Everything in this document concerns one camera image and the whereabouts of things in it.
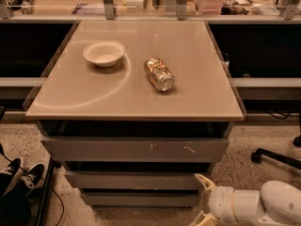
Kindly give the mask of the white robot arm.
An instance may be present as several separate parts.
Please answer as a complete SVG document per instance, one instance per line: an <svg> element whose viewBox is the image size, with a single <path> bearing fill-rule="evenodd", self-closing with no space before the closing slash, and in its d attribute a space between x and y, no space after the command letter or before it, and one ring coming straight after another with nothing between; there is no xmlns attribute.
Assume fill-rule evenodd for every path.
<svg viewBox="0 0 301 226"><path fill-rule="evenodd" d="M294 186L268 181L260 190L242 190L195 177L209 196L209 212L200 211L189 226L301 226L301 190Z"/></svg>

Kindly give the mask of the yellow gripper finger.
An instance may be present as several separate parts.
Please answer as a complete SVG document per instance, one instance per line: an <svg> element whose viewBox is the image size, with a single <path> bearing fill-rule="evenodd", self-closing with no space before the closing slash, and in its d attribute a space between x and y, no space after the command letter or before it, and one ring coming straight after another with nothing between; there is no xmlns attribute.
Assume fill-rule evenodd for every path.
<svg viewBox="0 0 301 226"><path fill-rule="evenodd" d="M202 174L196 173L195 178L203 185L206 192L211 192L214 188L216 188L215 183Z"/></svg>
<svg viewBox="0 0 301 226"><path fill-rule="evenodd" d="M189 226L218 226L218 220L212 213L201 210Z"/></svg>

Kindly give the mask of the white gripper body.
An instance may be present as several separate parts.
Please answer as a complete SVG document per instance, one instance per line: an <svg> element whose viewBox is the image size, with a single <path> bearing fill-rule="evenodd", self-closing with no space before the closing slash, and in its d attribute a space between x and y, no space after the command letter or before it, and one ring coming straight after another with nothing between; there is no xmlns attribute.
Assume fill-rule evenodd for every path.
<svg viewBox="0 0 301 226"><path fill-rule="evenodd" d="M234 189L229 186L214 188L209 196L210 212L220 222L234 224L235 216L232 210L232 196Z"/></svg>

